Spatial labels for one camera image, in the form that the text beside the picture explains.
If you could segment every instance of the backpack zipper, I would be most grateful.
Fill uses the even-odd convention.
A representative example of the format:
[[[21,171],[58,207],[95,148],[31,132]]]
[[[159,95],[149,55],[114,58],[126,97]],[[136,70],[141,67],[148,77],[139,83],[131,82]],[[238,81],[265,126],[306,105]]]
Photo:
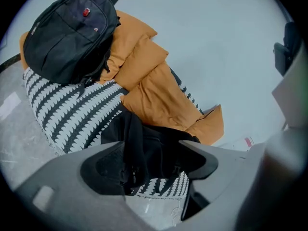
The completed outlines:
[[[31,32],[31,35],[34,34],[35,30],[37,29],[37,27],[39,26],[39,22],[35,25],[35,27],[33,28],[32,32]]]

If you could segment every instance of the white wall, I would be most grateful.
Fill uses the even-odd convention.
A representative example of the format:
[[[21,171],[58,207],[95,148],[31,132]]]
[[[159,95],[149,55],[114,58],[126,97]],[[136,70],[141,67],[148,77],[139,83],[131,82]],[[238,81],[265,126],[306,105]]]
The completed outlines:
[[[119,0],[117,9],[153,27],[154,42],[203,110],[221,104],[225,135],[265,141],[284,117],[271,92],[282,77],[273,45],[286,23],[274,0]]]
[[[7,42],[0,50],[0,64],[20,53],[20,36],[30,30],[35,19],[54,1],[56,0],[27,0],[6,32]]]

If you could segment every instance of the orange puffer jacket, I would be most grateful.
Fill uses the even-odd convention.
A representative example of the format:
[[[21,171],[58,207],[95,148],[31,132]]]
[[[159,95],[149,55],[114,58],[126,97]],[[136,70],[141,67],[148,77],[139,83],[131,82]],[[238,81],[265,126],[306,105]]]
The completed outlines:
[[[124,12],[117,11],[117,15],[121,25],[115,29],[107,61],[110,72],[104,69],[99,82],[114,78],[126,88],[129,94],[121,97],[122,103],[144,124],[186,131],[206,145],[221,138],[221,106],[202,115],[177,85],[165,62],[168,52],[151,41],[157,32]],[[24,69],[28,67],[23,54],[27,34],[20,38]]]

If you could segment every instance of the red label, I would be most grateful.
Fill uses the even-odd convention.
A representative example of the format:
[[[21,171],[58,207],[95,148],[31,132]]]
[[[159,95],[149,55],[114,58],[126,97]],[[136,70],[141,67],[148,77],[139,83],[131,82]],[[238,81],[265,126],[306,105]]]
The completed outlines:
[[[249,138],[245,138],[245,141],[246,141],[248,147],[251,147],[251,146],[252,146],[251,141],[250,141]]]
[[[86,16],[88,16],[89,13],[90,13],[90,9],[89,9],[89,8],[86,8],[86,9],[83,11],[82,15],[83,15],[84,17],[86,17]]]

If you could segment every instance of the patterned bean bag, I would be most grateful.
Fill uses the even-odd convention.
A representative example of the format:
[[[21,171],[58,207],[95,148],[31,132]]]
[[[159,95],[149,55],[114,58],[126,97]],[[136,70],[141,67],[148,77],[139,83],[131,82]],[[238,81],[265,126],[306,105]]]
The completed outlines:
[[[172,73],[182,92],[195,103],[186,87],[174,72]],[[80,98],[77,98],[80,85],[62,86],[51,83],[30,68],[24,72],[23,78],[34,116],[58,154],[99,145],[101,132],[117,114],[126,109],[120,101],[120,96],[126,95],[128,91],[114,80],[103,85],[93,83],[86,87]],[[171,199],[186,197],[188,178],[184,172],[165,193],[155,193],[155,185],[159,184],[161,190],[165,183],[165,179],[152,179],[140,187],[136,196]]]

